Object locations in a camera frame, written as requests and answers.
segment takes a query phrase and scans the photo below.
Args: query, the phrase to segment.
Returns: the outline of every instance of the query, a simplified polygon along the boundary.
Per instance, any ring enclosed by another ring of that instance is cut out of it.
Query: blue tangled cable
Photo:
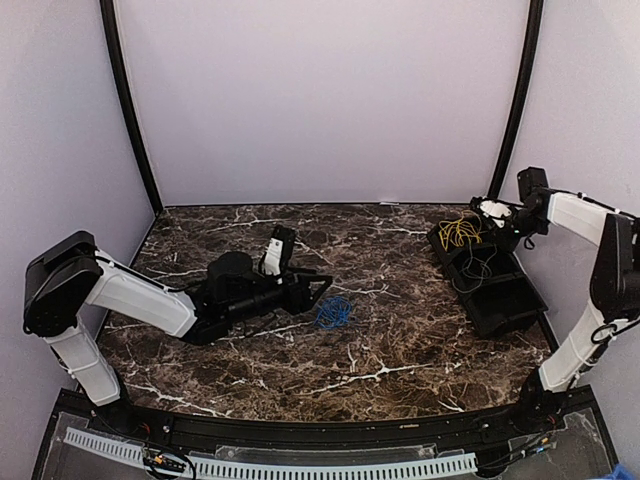
[[[349,300],[344,297],[327,298],[318,308],[318,315],[313,324],[326,330],[347,325],[352,308]]]

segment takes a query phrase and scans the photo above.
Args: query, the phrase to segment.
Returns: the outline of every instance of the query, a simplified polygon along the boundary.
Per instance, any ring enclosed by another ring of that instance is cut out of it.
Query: white wall
[[[0,2],[0,478],[30,478],[62,385],[22,333],[24,271],[78,229],[131,259],[152,220],[97,1]],[[88,312],[95,331],[101,312]]]
[[[165,203],[466,202],[528,0],[118,2]]]
[[[552,187],[640,214],[640,3],[546,2],[527,106],[504,188],[546,168]],[[564,339],[588,297],[595,248],[561,229],[519,257]],[[614,342],[590,374],[620,458],[640,475],[640,329]]]

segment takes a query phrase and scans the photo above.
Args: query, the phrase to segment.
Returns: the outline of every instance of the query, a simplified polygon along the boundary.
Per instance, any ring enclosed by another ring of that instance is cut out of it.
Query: yellow wire bundle
[[[470,221],[465,220],[464,213],[462,212],[462,216],[458,220],[451,222],[443,220],[438,224],[440,227],[440,243],[445,252],[449,251],[449,245],[464,247],[467,241],[471,244],[473,240],[476,243],[482,243],[482,238],[480,237],[482,232]]]

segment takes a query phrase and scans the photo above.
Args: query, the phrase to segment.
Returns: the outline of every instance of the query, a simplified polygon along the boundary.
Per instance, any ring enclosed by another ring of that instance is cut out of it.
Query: white cable carrier
[[[67,428],[64,443],[132,467],[143,468],[142,445]],[[414,462],[358,466],[260,465],[189,456],[202,480],[424,480],[474,473],[476,455],[466,453]],[[182,478],[191,478],[187,470]]]

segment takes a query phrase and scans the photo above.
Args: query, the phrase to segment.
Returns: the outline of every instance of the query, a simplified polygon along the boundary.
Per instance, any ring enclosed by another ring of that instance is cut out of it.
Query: black vertical pole
[[[153,211],[157,214],[162,212],[162,200],[158,193],[158,186],[153,178],[149,157],[144,148],[140,126],[138,125],[138,117],[133,106],[131,90],[129,89],[129,81],[127,80],[127,72],[124,67],[124,58],[122,57],[122,47],[120,45],[120,37],[118,36],[118,24],[116,22],[116,13],[113,0],[100,0],[100,9],[102,10],[102,23],[104,25],[104,34],[107,39],[107,49],[109,50],[109,58],[111,59],[111,69],[113,70],[113,78],[116,83],[116,90],[120,98],[120,107],[122,115],[129,133],[129,140],[133,148],[133,154],[136,157],[136,163],[140,170],[140,176],[147,191],[149,202]]]
[[[513,146],[516,143],[524,103],[527,99],[531,72],[533,71],[533,60],[536,56],[543,3],[543,0],[531,0],[529,3],[529,18],[527,19],[527,31],[524,36],[524,47],[522,48],[518,80],[516,81],[516,89],[513,94],[513,102],[511,103],[511,111],[509,112],[507,128],[504,132],[504,138],[502,139],[500,154],[498,155],[496,168],[493,172],[493,178],[491,179],[491,186],[487,194],[489,198],[498,198],[498,195],[500,195],[504,177],[507,174],[507,168],[509,168],[509,160],[511,160],[511,154],[513,153]]]

